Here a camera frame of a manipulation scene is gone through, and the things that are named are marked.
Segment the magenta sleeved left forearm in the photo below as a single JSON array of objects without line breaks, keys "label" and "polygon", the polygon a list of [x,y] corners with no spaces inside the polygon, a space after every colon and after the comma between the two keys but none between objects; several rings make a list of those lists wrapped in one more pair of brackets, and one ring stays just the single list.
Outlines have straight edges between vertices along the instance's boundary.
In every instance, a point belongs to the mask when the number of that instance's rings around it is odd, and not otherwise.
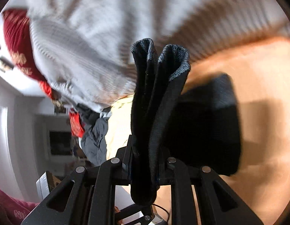
[{"label": "magenta sleeved left forearm", "polygon": [[13,198],[0,189],[0,224],[21,224],[38,205]]}]

